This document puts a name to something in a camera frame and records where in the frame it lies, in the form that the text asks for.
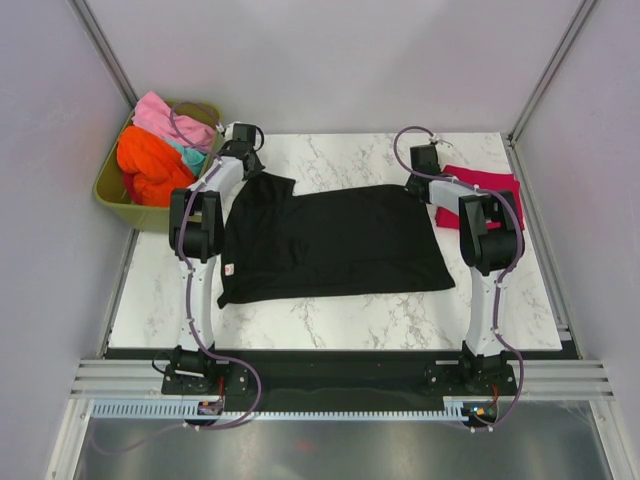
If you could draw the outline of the black t shirt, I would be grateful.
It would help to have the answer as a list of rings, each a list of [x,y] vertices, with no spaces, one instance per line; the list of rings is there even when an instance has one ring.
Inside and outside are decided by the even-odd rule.
[[[296,195],[294,186],[263,173],[236,195],[219,307],[454,287],[426,207],[403,187]]]

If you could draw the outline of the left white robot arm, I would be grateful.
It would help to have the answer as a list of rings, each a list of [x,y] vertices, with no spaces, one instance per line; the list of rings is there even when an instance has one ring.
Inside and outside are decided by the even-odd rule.
[[[220,132],[223,145],[211,155],[200,177],[170,196],[169,245],[184,286],[184,320],[171,364],[185,371],[185,382],[198,393],[211,392],[220,378],[213,364],[211,304],[216,259],[224,246],[223,200],[237,184],[264,170],[258,157],[264,145],[260,127],[234,122]]]

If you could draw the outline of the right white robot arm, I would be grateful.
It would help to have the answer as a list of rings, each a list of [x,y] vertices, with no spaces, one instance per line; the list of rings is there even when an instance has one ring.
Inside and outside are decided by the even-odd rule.
[[[410,148],[406,189],[421,201],[458,217],[460,253],[470,268],[469,329],[462,346],[458,381],[467,392],[483,392],[494,372],[506,368],[500,334],[510,273],[524,253],[524,238],[513,194],[463,182],[441,172],[436,144]]]

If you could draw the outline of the teal t shirt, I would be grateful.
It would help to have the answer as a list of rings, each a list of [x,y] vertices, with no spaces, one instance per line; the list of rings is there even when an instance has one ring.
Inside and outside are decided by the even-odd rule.
[[[205,167],[207,156],[193,147],[185,147],[174,140],[166,138],[165,142],[181,155],[182,163],[198,178]]]

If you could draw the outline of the orange t shirt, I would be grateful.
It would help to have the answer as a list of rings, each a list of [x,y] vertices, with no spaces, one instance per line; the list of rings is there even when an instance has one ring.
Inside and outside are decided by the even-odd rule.
[[[178,150],[137,126],[127,126],[121,133],[116,160],[132,177],[133,190],[143,206],[168,207],[175,189],[185,189],[196,180]]]

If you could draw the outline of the pink t shirt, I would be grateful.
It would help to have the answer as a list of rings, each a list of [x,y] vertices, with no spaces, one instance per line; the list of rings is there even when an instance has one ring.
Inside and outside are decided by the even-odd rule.
[[[187,114],[179,114],[153,91],[146,93],[137,102],[132,124],[163,140],[195,148],[208,149],[216,137],[214,126],[208,125]]]

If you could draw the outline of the olive green plastic bin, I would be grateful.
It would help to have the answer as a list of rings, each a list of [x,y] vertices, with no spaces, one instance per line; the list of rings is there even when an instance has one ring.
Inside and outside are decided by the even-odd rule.
[[[210,127],[214,127],[222,115],[216,105],[204,101],[163,98],[177,115],[186,115]],[[123,181],[116,153],[116,139],[93,185],[93,196],[106,209],[117,214],[129,227],[154,233],[168,233],[169,208],[148,207],[135,203]]]

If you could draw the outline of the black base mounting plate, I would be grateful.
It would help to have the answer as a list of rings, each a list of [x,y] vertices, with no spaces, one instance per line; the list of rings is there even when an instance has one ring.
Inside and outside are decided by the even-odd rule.
[[[404,410],[437,407],[446,397],[505,399],[517,391],[506,353],[505,369],[469,377],[455,351],[222,350],[205,375],[174,369],[173,351],[163,394],[219,394],[239,411]]]

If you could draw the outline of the left aluminium frame post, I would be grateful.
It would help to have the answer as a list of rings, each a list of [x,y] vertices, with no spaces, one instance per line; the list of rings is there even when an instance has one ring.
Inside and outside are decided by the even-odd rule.
[[[138,101],[138,96],[89,2],[86,0],[70,0],[69,5],[100,56],[120,94],[129,107],[133,109]]]

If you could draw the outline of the aluminium frame post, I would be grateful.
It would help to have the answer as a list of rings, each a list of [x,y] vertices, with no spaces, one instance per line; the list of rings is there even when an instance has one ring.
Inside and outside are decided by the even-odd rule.
[[[541,101],[544,99],[574,44],[585,28],[585,25],[599,4],[599,0],[582,0],[579,2],[576,11],[566,26],[513,127],[504,136],[506,144],[511,149],[515,148],[515,145],[530,123]]]
[[[138,101],[138,96],[89,2],[86,0],[70,0],[69,5],[100,56],[120,94],[129,107],[133,109]]]

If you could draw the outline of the right aluminium frame post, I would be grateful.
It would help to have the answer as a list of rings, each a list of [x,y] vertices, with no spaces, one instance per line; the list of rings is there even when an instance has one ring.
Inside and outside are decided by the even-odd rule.
[[[515,148],[515,145],[530,123],[541,101],[544,99],[574,44],[585,28],[585,25],[599,4],[599,0],[582,0],[579,2],[576,11],[566,26],[513,127],[504,136],[506,144],[511,149]]]

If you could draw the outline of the aluminium cross rail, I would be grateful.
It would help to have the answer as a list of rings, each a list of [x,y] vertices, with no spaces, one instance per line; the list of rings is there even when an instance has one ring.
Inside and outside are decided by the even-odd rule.
[[[145,360],[83,360],[72,393],[85,397],[152,398],[162,379]],[[526,360],[523,400],[612,400],[613,389],[597,360]]]

